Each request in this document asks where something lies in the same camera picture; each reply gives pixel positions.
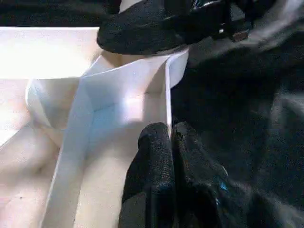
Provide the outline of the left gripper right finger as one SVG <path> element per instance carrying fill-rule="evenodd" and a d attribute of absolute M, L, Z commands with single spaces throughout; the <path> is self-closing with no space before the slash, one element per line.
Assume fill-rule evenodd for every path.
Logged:
<path fill-rule="evenodd" d="M 204 149 L 197 132 L 181 122 L 172 129 L 178 226 L 246 228 L 246 200 L 223 166 Z"/>

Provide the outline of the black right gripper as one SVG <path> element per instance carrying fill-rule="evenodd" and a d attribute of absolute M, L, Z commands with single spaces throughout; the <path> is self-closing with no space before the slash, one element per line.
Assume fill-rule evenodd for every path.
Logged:
<path fill-rule="evenodd" d="M 253 5 L 253 0 L 191 0 L 190 43 L 208 37 L 232 42 L 247 39 L 253 25 Z"/>

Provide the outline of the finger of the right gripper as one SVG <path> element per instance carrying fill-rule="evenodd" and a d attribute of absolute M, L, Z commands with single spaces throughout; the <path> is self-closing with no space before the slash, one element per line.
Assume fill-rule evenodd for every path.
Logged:
<path fill-rule="evenodd" d="M 215 31 L 213 0 L 142 0 L 107 18 L 100 48 L 124 55 L 152 55 L 199 42 Z"/>

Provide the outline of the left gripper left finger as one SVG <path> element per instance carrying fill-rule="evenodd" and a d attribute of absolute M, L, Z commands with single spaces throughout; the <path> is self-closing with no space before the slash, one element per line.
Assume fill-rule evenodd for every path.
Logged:
<path fill-rule="evenodd" d="M 123 228 L 171 228 L 175 217 L 175 177 L 168 128 L 146 126 L 125 177 L 121 204 Z"/>

